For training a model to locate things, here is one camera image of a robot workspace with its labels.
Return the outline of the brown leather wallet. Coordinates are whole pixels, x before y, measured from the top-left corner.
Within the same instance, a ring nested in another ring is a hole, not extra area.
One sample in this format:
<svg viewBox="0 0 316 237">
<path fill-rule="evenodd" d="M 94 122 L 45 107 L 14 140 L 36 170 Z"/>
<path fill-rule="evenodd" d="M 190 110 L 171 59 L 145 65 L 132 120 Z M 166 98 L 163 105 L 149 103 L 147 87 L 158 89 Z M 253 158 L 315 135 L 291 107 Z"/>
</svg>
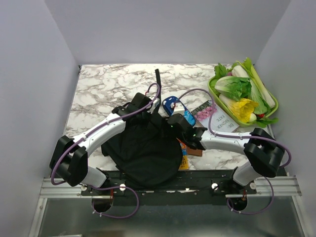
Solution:
<svg viewBox="0 0 316 237">
<path fill-rule="evenodd" d="M 190 147 L 186 147 L 186 151 L 187 151 L 187 154 L 191 156 L 197 156 L 197 157 L 202 156 L 202 150 L 199 150 L 199 149 L 192 149 Z"/>
</svg>

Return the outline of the black backpack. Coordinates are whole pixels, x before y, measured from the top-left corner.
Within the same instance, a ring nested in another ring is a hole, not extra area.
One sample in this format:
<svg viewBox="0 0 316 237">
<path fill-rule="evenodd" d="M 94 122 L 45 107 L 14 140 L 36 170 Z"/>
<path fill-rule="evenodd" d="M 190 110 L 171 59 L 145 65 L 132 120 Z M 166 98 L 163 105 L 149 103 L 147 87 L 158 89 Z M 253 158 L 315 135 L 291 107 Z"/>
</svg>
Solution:
<svg viewBox="0 0 316 237">
<path fill-rule="evenodd" d="M 172 180 L 182 162 L 179 141 L 157 109 L 125 118 L 125 130 L 101 146 L 119 171 L 143 188 Z"/>
</svg>

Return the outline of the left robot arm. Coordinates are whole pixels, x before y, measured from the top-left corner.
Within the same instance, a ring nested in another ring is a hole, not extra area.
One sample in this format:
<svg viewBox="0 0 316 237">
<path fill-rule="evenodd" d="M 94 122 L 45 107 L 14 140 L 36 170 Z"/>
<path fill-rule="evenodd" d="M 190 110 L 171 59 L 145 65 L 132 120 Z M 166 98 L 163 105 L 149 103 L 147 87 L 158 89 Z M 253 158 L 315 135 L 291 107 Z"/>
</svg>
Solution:
<svg viewBox="0 0 316 237">
<path fill-rule="evenodd" d="M 115 107 L 100 123 L 91 129 L 69 138 L 64 135 L 57 141 L 49 167 L 53 185 L 68 183 L 70 186 L 84 184 L 104 195 L 109 182 L 104 172 L 88 165 L 89 156 L 102 144 L 125 131 L 127 120 L 141 113 L 152 114 L 160 104 L 159 93 L 148 97 L 137 93 L 131 102 Z"/>
</svg>

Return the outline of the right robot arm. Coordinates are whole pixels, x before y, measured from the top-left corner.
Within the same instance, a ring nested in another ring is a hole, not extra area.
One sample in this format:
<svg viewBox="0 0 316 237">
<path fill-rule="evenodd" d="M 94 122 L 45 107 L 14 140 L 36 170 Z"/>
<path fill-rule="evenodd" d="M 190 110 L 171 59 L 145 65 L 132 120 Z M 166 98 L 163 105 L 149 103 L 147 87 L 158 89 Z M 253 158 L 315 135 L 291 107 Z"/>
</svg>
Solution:
<svg viewBox="0 0 316 237">
<path fill-rule="evenodd" d="M 191 149 L 216 149 L 247 157 L 248 162 L 237 167 L 227 181 L 228 190 L 234 194 L 256 178 L 277 175 L 285 148 L 261 128 L 246 133 L 209 132 L 204 127 L 192 127 L 180 114 L 172 115 L 167 122 L 176 137 Z"/>
</svg>

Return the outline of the blue dinosaur pencil case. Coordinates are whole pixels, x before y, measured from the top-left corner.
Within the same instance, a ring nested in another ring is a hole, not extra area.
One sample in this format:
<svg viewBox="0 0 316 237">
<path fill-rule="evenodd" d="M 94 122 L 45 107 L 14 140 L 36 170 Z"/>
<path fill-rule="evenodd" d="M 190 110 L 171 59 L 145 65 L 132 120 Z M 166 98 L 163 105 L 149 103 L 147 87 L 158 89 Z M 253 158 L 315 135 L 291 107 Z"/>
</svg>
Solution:
<svg viewBox="0 0 316 237">
<path fill-rule="evenodd" d="M 162 106 L 169 116 L 172 115 L 174 104 L 177 102 L 182 103 L 176 96 L 169 96 L 163 100 Z M 189 122 L 190 125 L 194 126 L 196 123 L 195 118 L 185 106 L 184 108 L 185 108 L 185 112 L 184 112 L 183 117 Z"/>
</svg>

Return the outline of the white book pink flowers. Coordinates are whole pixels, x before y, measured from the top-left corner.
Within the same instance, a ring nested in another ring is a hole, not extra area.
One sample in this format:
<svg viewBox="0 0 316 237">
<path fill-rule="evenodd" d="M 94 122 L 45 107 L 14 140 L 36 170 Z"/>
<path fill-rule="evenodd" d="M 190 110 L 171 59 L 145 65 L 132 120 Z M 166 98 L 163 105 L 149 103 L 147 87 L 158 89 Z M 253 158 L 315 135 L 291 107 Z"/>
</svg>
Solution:
<svg viewBox="0 0 316 237">
<path fill-rule="evenodd" d="M 192 110 L 191 114 L 199 126 L 208 128 L 211 112 L 212 101 L 209 100 Z M 211 129 L 218 132 L 234 132 L 238 128 L 239 125 L 225 111 L 216 106 L 211 118 Z"/>
</svg>

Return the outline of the orange treehouse book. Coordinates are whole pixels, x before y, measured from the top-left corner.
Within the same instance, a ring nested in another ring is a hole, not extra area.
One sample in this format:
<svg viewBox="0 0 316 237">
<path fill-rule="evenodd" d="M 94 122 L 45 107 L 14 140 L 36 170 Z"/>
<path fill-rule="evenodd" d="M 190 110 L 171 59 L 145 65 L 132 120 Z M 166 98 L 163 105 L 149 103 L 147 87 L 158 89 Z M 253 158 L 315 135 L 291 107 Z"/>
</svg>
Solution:
<svg viewBox="0 0 316 237">
<path fill-rule="evenodd" d="M 182 149 L 182 161 L 179 166 L 179 170 L 188 170 L 189 169 L 189 163 L 188 163 L 188 154 L 187 154 L 187 146 L 179 140 L 181 149 Z"/>
</svg>

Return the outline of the yellow flower vegetable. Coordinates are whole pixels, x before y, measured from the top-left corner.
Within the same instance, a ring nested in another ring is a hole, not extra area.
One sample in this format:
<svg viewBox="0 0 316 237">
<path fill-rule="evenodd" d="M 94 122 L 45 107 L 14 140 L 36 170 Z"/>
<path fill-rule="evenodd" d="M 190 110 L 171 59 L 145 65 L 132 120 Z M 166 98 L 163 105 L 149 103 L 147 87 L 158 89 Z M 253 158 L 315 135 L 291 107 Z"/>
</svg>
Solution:
<svg viewBox="0 0 316 237">
<path fill-rule="evenodd" d="M 238 102 L 233 102 L 230 106 L 230 110 L 233 115 L 241 122 L 250 122 L 251 114 L 254 113 L 256 107 L 259 104 L 250 99 L 241 98 Z"/>
</svg>

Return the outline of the napa cabbage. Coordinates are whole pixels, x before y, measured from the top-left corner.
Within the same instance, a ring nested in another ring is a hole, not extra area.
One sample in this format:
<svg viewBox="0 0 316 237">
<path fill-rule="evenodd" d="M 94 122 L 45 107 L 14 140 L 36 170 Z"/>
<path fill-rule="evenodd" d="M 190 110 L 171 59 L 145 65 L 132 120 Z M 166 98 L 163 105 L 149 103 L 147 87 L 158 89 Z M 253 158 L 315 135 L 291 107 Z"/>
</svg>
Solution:
<svg viewBox="0 0 316 237">
<path fill-rule="evenodd" d="M 250 78 L 225 76 L 217 80 L 215 90 L 234 101 L 246 98 L 251 92 Z"/>
</svg>

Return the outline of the green vegetable tray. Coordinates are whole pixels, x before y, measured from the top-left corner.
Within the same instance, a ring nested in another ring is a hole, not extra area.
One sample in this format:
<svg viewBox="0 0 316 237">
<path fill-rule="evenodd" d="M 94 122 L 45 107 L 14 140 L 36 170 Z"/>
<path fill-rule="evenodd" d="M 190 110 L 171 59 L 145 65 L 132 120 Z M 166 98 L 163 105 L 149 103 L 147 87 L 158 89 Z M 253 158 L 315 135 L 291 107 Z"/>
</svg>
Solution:
<svg viewBox="0 0 316 237">
<path fill-rule="evenodd" d="M 255 124 L 256 122 L 248 122 L 248 123 L 244 123 L 240 120 L 238 120 L 233 113 L 230 111 L 230 109 L 224 104 L 224 102 L 217 96 L 217 94 L 213 91 L 213 87 L 212 85 L 214 84 L 213 82 L 217 80 L 216 77 L 212 77 L 210 78 L 210 80 L 208 81 L 208 89 L 210 94 L 212 95 L 213 101 L 216 103 L 216 108 L 221 108 L 223 111 L 225 111 L 240 127 L 249 127 L 253 124 Z M 270 111 L 268 113 L 266 113 L 264 115 L 264 118 L 269 118 L 274 112 L 277 111 L 278 107 L 279 107 L 279 103 L 277 101 L 277 99 L 268 91 L 268 93 L 270 94 L 270 96 L 272 97 L 275 106 L 270 109 Z"/>
</svg>

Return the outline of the white daikon radish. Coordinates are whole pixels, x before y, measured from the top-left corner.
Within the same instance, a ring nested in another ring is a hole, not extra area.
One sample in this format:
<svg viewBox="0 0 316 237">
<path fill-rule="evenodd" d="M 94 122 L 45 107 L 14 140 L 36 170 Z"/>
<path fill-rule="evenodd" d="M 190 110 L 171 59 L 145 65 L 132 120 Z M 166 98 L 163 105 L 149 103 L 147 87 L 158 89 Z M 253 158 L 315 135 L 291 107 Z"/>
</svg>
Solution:
<svg viewBox="0 0 316 237">
<path fill-rule="evenodd" d="M 231 73 L 232 73 L 232 76 L 234 76 L 234 77 L 249 78 L 249 75 L 246 72 L 246 70 L 240 65 L 235 66 L 232 69 Z"/>
</svg>

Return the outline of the green celery stalk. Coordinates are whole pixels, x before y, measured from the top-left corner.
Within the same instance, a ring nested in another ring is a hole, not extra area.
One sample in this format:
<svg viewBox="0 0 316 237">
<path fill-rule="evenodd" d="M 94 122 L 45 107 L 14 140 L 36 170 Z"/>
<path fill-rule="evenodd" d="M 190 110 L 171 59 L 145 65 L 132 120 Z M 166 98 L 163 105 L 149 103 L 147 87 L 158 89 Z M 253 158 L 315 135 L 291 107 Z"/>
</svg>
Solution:
<svg viewBox="0 0 316 237">
<path fill-rule="evenodd" d="M 255 85 L 257 86 L 262 98 L 265 102 L 269 105 L 270 109 L 274 108 L 276 103 L 268 90 L 265 88 L 264 84 L 262 83 L 259 75 L 257 74 L 252 61 L 250 58 L 246 58 L 243 62 L 237 61 L 237 63 L 244 68 L 244 70 L 248 73 L 250 78 L 254 81 Z"/>
</svg>

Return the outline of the aluminium mounting rail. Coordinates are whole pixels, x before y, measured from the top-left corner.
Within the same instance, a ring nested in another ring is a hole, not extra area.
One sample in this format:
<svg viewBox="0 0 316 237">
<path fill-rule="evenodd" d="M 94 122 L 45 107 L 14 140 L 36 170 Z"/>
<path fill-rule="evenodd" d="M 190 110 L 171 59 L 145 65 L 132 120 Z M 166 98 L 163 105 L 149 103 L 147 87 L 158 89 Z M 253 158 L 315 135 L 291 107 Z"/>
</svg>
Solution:
<svg viewBox="0 0 316 237">
<path fill-rule="evenodd" d="M 98 198 L 109 199 L 110 195 L 89 191 L 84 193 L 85 188 L 77 185 L 71 187 L 68 184 L 55 186 L 49 179 L 44 179 L 41 185 L 40 198 Z M 295 176 L 279 176 L 275 178 L 257 178 L 246 188 L 247 197 L 294 197 L 301 196 L 302 192 Z"/>
</svg>

